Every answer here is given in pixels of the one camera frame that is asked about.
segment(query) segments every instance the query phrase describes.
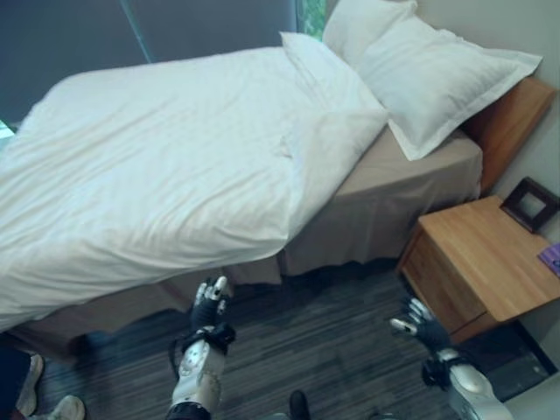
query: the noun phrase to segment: nightstand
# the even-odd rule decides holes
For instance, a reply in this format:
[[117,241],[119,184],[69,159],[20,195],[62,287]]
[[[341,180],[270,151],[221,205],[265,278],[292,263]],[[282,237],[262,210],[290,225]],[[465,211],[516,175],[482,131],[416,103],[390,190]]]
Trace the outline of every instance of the nightstand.
[[489,197],[422,216],[397,270],[458,343],[560,298],[549,243]]

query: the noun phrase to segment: person's leg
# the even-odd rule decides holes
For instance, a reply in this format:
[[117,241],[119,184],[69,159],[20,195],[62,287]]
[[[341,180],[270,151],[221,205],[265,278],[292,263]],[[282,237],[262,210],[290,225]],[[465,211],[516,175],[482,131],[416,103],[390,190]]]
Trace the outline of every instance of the person's leg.
[[10,420],[27,420],[27,419],[19,411],[13,411],[11,413]]
[[10,419],[31,365],[31,356],[0,346],[0,419]]

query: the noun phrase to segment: wooden headboard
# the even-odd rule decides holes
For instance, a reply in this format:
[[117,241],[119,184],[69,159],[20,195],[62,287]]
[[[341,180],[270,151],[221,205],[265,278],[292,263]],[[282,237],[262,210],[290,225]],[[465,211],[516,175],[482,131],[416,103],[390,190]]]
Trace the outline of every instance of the wooden headboard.
[[467,120],[462,129],[483,152],[480,186],[488,192],[541,121],[557,91],[533,77]]

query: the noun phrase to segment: white shoe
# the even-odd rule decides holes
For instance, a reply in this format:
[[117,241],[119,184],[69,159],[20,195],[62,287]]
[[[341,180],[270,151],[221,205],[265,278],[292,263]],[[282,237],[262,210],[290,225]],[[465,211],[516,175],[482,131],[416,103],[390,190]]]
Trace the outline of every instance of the white shoe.
[[86,408],[80,398],[67,395],[54,408],[51,414],[46,416],[33,416],[30,420],[84,420]]
[[43,374],[45,369],[45,361],[41,356],[35,354],[31,357],[31,365],[29,366],[29,373],[25,377],[24,386],[21,388],[19,398],[16,402],[17,410],[28,417],[37,409],[37,393],[35,388],[37,382]]

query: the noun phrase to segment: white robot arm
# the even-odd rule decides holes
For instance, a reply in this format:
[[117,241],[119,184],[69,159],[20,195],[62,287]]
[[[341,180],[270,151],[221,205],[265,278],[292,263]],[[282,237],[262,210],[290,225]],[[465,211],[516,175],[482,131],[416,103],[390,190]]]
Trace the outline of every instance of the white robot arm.
[[[218,324],[218,317],[226,308],[227,288],[224,276],[201,284],[192,307],[193,333],[171,344],[170,361],[178,381],[166,420],[210,420],[218,409],[221,374],[228,346],[235,340],[232,327]],[[175,353],[179,342],[183,355],[177,367]]]
[[452,348],[447,331],[419,300],[408,305],[410,322],[391,319],[391,325],[417,337],[430,350],[423,365],[428,385],[438,385],[449,395],[449,404],[463,420],[514,420],[492,389],[490,381]]

